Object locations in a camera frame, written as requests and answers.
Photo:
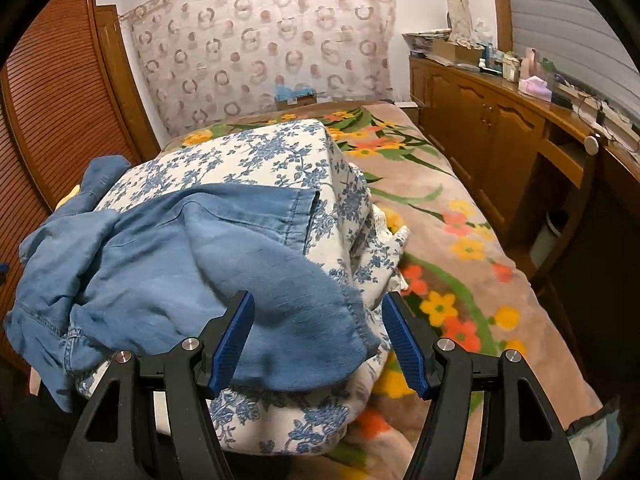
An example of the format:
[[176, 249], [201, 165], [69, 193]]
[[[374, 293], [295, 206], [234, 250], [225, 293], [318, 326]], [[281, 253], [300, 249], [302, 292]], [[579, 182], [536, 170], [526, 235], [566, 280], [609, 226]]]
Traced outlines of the floral fleece bed blanket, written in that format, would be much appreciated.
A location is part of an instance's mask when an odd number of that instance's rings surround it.
[[[526, 275], [503, 251], [445, 156], [398, 106], [328, 103], [231, 119], [196, 127], [163, 152], [303, 118], [319, 119], [362, 171], [390, 230], [408, 226], [411, 231], [399, 270], [408, 285], [402, 296], [412, 312], [466, 351], [521, 352], [565, 429], [602, 408]], [[428, 403], [408, 388], [397, 364], [392, 352], [367, 408], [340, 444], [325, 456], [292, 460], [289, 479], [401, 478]]]

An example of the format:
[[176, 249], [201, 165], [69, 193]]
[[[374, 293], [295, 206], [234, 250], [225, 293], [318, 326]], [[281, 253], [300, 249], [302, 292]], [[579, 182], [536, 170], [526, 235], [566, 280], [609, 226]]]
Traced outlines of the blue denim jeans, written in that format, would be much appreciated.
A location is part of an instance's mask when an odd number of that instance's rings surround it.
[[99, 202], [128, 170], [93, 159], [79, 193], [21, 244], [4, 330], [63, 410], [81, 376], [118, 350], [169, 351], [241, 290], [255, 319], [233, 379], [272, 391], [341, 382], [378, 350], [359, 292], [304, 254], [312, 188], [213, 183], [127, 211]]

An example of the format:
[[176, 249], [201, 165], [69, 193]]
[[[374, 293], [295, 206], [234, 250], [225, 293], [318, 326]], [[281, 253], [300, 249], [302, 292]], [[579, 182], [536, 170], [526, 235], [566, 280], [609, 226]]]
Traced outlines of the circle patterned sheer curtain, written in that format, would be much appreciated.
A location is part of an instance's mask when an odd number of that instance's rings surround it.
[[149, 0], [126, 23], [170, 136], [276, 108], [278, 84], [321, 101], [385, 100], [395, 0]]

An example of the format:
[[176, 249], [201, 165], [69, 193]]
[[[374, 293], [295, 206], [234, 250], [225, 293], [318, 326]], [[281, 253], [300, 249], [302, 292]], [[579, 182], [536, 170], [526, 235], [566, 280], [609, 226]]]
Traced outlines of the yellow Pikachu plush toy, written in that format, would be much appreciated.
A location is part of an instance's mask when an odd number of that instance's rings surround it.
[[80, 193], [80, 185], [76, 184], [70, 192], [68, 192], [64, 197], [62, 197], [55, 206], [55, 209], [61, 208], [64, 204], [66, 204], [73, 197], [77, 196]]

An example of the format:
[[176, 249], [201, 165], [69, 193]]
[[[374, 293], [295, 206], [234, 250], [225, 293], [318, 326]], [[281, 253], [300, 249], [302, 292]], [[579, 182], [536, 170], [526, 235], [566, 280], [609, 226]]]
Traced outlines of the pink tissue pack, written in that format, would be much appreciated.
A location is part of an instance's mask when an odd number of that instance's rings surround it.
[[552, 101], [552, 90], [548, 87], [547, 81], [538, 76], [521, 78], [518, 81], [518, 91], [544, 102]]

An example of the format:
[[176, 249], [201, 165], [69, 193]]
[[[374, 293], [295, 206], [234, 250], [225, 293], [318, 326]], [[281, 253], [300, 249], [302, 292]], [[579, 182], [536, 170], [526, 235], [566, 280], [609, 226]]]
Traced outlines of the blue floral white quilt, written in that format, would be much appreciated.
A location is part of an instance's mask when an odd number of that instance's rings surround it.
[[239, 183], [318, 192], [305, 256], [338, 284], [360, 292], [358, 313], [380, 345], [344, 382], [309, 392], [232, 387], [209, 404], [222, 448], [243, 454], [328, 452], [366, 408], [390, 353], [382, 322], [384, 292], [405, 287], [397, 266], [410, 231], [386, 228], [362, 172], [347, 161], [317, 119], [294, 120], [212, 139], [193, 133], [184, 148], [129, 169], [99, 203], [125, 212], [193, 185]]

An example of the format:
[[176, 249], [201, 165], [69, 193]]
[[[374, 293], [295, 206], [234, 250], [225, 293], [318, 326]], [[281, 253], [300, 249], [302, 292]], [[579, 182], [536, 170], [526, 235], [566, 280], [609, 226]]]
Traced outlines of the brown louvered wooden wardrobe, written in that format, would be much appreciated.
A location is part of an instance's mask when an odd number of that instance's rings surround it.
[[18, 245], [91, 159], [133, 164], [160, 146], [140, 100], [116, 6], [50, 0], [1, 70], [1, 310], [22, 275]]

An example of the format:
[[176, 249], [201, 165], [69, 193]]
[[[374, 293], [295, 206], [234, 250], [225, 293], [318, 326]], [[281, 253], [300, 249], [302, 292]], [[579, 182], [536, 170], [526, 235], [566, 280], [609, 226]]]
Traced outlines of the grey window roller blind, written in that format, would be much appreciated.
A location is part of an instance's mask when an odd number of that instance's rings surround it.
[[533, 48], [560, 73], [639, 117], [639, 72], [589, 0], [510, 0], [514, 51]]

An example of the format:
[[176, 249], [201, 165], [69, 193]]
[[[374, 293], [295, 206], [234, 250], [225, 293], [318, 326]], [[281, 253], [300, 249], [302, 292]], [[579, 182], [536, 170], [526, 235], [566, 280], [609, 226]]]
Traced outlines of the wooden sideboard cabinet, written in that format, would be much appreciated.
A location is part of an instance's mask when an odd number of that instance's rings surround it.
[[495, 76], [416, 56], [409, 65], [420, 129], [529, 278], [548, 266], [534, 263], [530, 250], [554, 204], [567, 211], [571, 237], [597, 176], [622, 193], [638, 190], [634, 159], [571, 110], [523, 96]]

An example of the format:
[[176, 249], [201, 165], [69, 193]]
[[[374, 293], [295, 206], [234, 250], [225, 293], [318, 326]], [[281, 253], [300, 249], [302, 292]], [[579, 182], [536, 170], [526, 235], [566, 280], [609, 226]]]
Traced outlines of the cardboard box on cabinet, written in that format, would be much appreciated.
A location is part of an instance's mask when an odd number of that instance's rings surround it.
[[453, 44], [443, 39], [434, 39], [432, 53], [451, 62], [477, 65], [484, 53], [484, 49], [470, 48], [461, 44]]

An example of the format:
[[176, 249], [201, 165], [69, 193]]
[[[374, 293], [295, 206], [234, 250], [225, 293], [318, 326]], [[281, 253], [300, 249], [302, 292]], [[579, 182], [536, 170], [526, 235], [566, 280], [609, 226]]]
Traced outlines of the pink bottle on cabinet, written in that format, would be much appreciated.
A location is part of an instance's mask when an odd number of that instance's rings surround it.
[[521, 59], [520, 66], [520, 79], [525, 80], [530, 77], [536, 76], [538, 72], [537, 68], [537, 51], [535, 48], [527, 48], [525, 54]]

